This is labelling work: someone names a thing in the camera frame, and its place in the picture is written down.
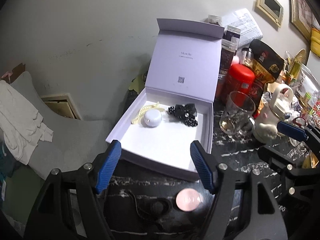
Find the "white gift box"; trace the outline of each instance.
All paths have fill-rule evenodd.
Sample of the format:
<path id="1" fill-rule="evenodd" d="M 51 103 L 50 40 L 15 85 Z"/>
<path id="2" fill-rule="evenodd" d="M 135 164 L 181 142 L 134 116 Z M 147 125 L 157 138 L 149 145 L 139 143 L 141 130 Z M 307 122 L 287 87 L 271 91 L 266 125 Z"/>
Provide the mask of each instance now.
<path id="1" fill-rule="evenodd" d="M 203 22 L 157 19 L 159 35 L 144 90 L 106 138 L 121 142 L 122 159 L 162 174 L 185 180 L 199 176 L 190 157 L 198 140 L 211 153 L 213 100 L 217 86 L 224 28 Z M 131 124 L 139 110 L 159 102 L 170 106 L 194 103 L 198 126 L 188 127 L 162 112 L 159 126 L 147 127 L 143 118 Z"/>

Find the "qr code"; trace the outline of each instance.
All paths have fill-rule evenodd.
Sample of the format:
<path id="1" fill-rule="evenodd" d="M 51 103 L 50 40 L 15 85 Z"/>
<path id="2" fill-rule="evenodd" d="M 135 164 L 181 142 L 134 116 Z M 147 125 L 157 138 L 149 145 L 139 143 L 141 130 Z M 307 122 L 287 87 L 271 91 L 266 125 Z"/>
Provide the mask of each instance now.
<path id="1" fill-rule="evenodd" d="M 183 84 L 184 83 L 184 77 L 179 77 L 178 78 L 178 83 L 182 83 Z"/>

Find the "gold decorative object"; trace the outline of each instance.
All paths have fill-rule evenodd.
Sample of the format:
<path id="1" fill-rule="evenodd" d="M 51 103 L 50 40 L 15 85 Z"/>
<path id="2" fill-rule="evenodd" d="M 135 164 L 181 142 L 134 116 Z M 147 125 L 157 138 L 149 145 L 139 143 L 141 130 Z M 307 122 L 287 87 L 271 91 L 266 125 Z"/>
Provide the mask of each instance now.
<path id="1" fill-rule="evenodd" d="M 306 0 L 291 0 L 291 23 L 310 41 L 313 13 Z"/>
<path id="2" fill-rule="evenodd" d="M 307 52 L 305 49 L 300 50 L 297 55 L 291 60 L 291 64 L 289 65 L 289 74 L 291 80 L 297 79 L 301 65 L 305 63 L 307 58 Z"/>

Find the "drinking glass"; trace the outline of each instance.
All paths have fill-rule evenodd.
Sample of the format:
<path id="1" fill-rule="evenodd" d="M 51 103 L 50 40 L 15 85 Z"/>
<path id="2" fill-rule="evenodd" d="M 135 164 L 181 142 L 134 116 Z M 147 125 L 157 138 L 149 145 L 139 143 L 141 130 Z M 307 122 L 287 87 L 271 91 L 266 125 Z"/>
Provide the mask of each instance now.
<path id="1" fill-rule="evenodd" d="M 256 110 L 255 104 L 251 98 L 239 91 L 232 91 L 227 100 L 226 107 L 220 119 L 220 128 L 228 135 L 234 135 L 249 121 L 254 125 L 252 114 Z"/>

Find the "picture frame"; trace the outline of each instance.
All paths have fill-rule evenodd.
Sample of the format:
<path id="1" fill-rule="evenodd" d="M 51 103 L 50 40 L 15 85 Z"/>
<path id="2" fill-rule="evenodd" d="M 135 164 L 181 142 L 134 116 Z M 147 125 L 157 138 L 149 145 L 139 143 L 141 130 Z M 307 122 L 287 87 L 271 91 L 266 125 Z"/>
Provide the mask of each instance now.
<path id="1" fill-rule="evenodd" d="M 284 9 L 277 0 L 257 0 L 256 8 L 266 14 L 279 28 L 281 28 Z"/>
<path id="2" fill-rule="evenodd" d="M 310 42 L 313 13 L 305 0 L 291 0 L 291 23 Z"/>

